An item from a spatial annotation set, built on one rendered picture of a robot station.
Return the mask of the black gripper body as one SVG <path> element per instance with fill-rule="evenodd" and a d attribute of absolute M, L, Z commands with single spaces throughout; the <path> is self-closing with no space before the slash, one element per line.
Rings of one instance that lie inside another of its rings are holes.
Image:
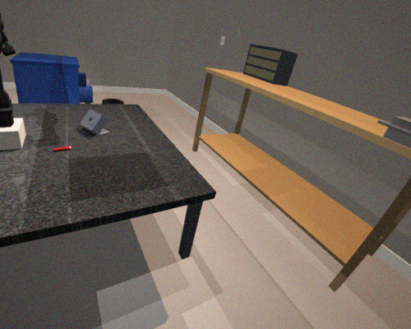
<path fill-rule="evenodd" d="M 9 46 L 9 43 L 7 43 L 7 41 L 8 41 L 8 39 L 7 39 L 6 35 L 3 33 L 2 42 L 3 42 L 3 45 L 5 45 L 5 47 L 2 48 L 2 52 L 5 56 L 12 55 L 12 54 L 16 53 L 16 50 L 13 48 L 13 46 L 11 46 L 11 45 Z"/>

